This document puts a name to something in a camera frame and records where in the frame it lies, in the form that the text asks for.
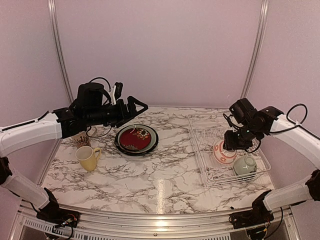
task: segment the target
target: marble tabletop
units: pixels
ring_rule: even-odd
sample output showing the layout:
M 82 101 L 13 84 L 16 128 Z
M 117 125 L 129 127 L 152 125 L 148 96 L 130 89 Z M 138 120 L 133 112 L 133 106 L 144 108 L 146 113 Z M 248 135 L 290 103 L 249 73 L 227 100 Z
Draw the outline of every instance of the marble tabletop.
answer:
M 150 107 L 131 120 L 159 136 L 157 148 L 144 156 L 127 156 L 114 144 L 119 129 L 91 140 L 102 149 L 97 168 L 85 171 L 75 144 L 64 139 L 47 172 L 43 187 L 65 205 L 122 213 L 189 214 L 250 207 L 261 193 L 274 189 L 266 173 L 252 182 L 205 187 L 188 127 L 188 115 L 217 114 L 215 124 L 227 127 L 226 109 Z M 108 127 L 98 127 L 98 135 Z

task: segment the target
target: white bowl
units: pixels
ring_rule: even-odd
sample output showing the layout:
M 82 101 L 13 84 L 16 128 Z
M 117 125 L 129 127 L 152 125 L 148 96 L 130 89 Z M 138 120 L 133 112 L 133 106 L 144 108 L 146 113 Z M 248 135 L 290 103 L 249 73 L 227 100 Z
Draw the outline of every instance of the white bowl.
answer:
M 224 149 L 224 140 L 217 141 L 213 146 L 212 152 L 220 164 L 231 164 L 237 156 L 237 151 L 227 151 Z

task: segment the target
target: plate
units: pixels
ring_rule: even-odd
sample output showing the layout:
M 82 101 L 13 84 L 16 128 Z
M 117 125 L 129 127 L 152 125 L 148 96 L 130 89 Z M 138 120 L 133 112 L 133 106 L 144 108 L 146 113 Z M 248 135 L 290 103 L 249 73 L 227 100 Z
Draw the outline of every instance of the plate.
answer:
M 142 124 L 134 124 L 121 129 L 115 136 L 116 148 L 130 156 L 141 156 L 154 150 L 159 142 L 157 132 Z

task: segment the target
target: wire dish rack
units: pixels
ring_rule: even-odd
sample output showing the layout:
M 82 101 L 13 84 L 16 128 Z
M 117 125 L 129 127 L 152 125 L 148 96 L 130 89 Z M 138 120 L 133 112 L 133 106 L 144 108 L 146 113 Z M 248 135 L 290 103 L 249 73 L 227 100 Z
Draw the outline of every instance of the wire dish rack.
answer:
M 237 150 L 236 159 L 242 156 L 254 158 L 257 170 L 253 173 L 236 175 L 233 163 L 224 164 L 216 160 L 213 147 L 216 142 L 224 139 L 227 130 L 231 130 L 222 113 L 193 114 L 188 116 L 189 133 L 196 159 L 201 171 L 201 177 L 206 187 L 225 186 L 254 181 L 271 169 L 270 163 L 259 149 L 254 153 Z

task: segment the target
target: red plate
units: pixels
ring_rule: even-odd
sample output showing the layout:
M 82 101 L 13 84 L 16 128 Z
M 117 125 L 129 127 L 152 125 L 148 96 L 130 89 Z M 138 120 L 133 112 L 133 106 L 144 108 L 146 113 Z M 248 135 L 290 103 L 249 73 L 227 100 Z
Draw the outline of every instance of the red plate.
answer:
M 140 151 L 146 148 L 150 142 L 150 132 L 139 127 L 127 129 L 119 138 L 121 146 L 128 151 Z

